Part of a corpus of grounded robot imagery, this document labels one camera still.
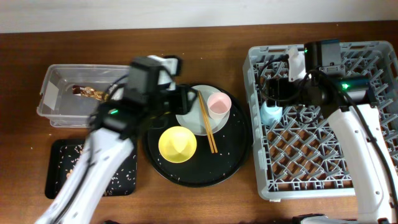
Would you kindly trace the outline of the pink plastic cup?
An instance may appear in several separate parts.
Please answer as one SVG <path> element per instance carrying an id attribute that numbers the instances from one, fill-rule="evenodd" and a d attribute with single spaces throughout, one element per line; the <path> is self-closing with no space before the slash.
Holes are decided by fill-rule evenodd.
<path id="1" fill-rule="evenodd" d="M 232 102 L 226 93 L 216 92 L 209 96 L 207 106 L 212 119 L 222 119 L 230 111 Z"/>

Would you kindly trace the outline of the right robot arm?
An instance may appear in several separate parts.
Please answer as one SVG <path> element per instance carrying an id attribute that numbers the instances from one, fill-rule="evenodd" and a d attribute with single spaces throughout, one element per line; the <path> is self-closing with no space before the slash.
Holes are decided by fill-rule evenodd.
<path id="1" fill-rule="evenodd" d="M 317 106 L 345 156 L 358 202 L 359 223 L 397 223 L 397 173 L 382 135 L 369 78 L 348 75 L 339 40 L 291 47 L 275 58 L 286 78 L 265 80 L 268 106 Z"/>

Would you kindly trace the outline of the gold brown snack wrapper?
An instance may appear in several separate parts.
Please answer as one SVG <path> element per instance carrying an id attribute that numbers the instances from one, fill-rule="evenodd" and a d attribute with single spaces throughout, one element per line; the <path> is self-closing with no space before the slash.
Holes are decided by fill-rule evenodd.
<path id="1" fill-rule="evenodd" d="M 73 85 L 72 86 L 72 94 L 76 96 L 84 96 L 89 98 L 94 98 L 99 101 L 104 101 L 108 99 L 109 94 L 103 91 L 97 91 L 89 86 L 80 86 Z"/>

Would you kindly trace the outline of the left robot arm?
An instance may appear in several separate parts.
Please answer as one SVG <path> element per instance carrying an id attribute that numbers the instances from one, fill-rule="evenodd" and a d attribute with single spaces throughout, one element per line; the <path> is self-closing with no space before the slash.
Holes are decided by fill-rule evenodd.
<path id="1" fill-rule="evenodd" d="M 128 73 L 115 81 L 123 91 L 120 99 L 107 97 L 90 115 L 83 152 L 37 223 L 89 223 L 113 175 L 153 121 L 190 112 L 198 93 L 176 84 L 182 62 L 176 55 L 133 59 Z"/>

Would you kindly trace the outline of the yellow plastic bowl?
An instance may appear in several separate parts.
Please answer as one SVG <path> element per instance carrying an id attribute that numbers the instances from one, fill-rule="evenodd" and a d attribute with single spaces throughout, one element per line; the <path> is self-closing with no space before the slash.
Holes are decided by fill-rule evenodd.
<path id="1" fill-rule="evenodd" d="M 179 164 L 193 157 L 197 149 L 197 139 L 189 129 L 173 126 L 161 134 L 158 148 L 166 161 Z"/>

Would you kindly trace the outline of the grey round plate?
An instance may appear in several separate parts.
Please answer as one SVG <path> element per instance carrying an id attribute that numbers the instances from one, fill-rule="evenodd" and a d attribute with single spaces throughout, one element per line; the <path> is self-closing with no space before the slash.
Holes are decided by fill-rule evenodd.
<path id="1" fill-rule="evenodd" d="M 207 103 L 211 94 L 220 92 L 219 89 L 209 85 L 194 85 L 192 88 L 201 92 L 205 103 Z M 185 115 L 176 115 L 176 119 L 181 126 L 189 129 L 193 134 L 197 136 L 206 136 L 205 122 L 203 120 L 198 98 L 195 100 L 189 113 Z M 229 112 L 227 112 L 226 116 L 222 119 L 212 119 L 211 117 L 208 117 L 208 119 L 213 133 L 216 133 L 220 131 L 227 123 L 229 119 Z"/>

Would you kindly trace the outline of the blue plastic cup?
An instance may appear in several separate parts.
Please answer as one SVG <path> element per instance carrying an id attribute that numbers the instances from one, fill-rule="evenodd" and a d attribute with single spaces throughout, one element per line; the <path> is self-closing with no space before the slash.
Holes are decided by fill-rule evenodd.
<path id="1" fill-rule="evenodd" d="M 278 106 L 268 106 L 266 102 L 260 107 L 261 122 L 265 126 L 271 126 L 274 122 L 279 122 L 282 118 L 283 108 Z"/>

